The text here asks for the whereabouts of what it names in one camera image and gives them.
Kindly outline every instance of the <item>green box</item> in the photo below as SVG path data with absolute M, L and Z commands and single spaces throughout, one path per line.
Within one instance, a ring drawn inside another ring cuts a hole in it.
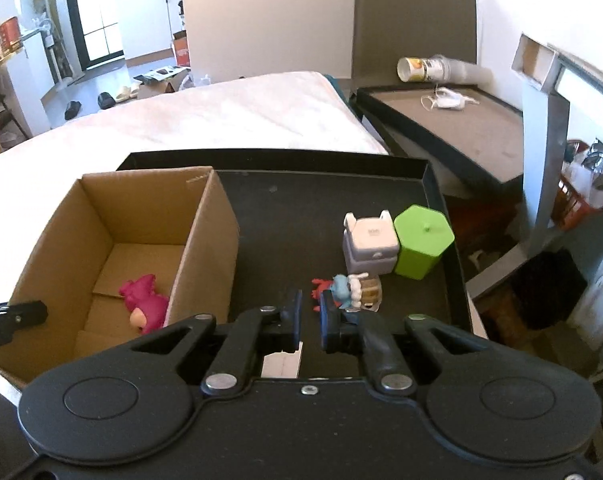
M 410 206 L 394 224 L 401 245 L 395 273 L 413 280 L 428 274 L 455 240 L 446 217 L 427 207 Z

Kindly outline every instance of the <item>tiled floor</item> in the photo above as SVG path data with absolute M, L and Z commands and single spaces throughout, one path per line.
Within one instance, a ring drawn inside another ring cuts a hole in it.
M 113 68 L 111 72 L 104 73 L 94 78 L 84 77 L 84 79 L 71 86 L 59 89 L 56 94 L 44 101 L 43 106 L 50 120 L 50 125 L 53 128 L 57 128 L 66 123 L 64 113 L 66 111 L 66 106 L 68 106 L 70 101 L 81 102 L 81 110 L 79 110 L 77 117 L 95 114 L 100 111 L 99 105 L 97 104 L 97 96 L 101 94 L 101 92 L 108 92 L 112 97 L 115 97 L 121 86 L 130 85 L 133 76 L 166 65 L 174 65 L 174 58 L 169 57 L 167 59 L 160 59 L 131 68 L 126 67 L 125 64 L 122 66 L 121 62 L 118 61 L 113 61 L 110 64 Z M 102 67 L 94 70 L 104 71 Z

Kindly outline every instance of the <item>red toy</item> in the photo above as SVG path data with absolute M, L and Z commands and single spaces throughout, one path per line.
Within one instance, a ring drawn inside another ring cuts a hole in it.
M 155 275 L 146 274 L 136 282 L 121 285 L 119 294 L 130 312 L 130 324 L 142 334 L 159 330 L 164 325 L 168 311 L 168 298 L 155 293 Z
M 313 285 L 315 285 L 315 288 L 313 289 L 313 291 L 310 293 L 310 295 L 312 296 L 312 299 L 315 300 L 317 303 L 319 303 L 319 298 L 321 297 L 321 293 L 324 290 L 330 290 L 330 285 L 333 284 L 333 280 L 321 280 L 319 278 L 315 278 L 314 280 L 312 280 Z M 337 306 L 337 308 L 339 308 L 341 306 L 341 303 L 337 300 L 335 300 L 335 305 Z M 315 312 L 319 312 L 321 311 L 321 307 L 316 304 L 313 307 L 313 310 Z

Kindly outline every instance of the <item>black door frame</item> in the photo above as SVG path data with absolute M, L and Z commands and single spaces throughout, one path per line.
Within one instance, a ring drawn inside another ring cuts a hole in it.
M 88 68 L 109 59 L 123 56 L 123 50 L 113 52 L 107 56 L 102 56 L 98 59 L 91 60 L 88 56 L 88 47 L 86 46 L 86 39 L 84 37 L 84 27 L 81 25 L 81 16 L 79 15 L 79 3 L 77 0 L 68 1 L 68 13 L 70 15 L 70 25 L 72 26 L 72 35 L 75 39 L 76 53 L 79 57 L 79 64 L 81 70 L 86 71 Z

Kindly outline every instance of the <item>white fabric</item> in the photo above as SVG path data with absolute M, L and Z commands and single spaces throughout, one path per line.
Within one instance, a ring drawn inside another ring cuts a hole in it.
M 187 148 L 386 153 L 312 72 L 192 88 L 79 118 L 0 155 L 0 301 L 76 178 L 114 171 L 131 152 Z

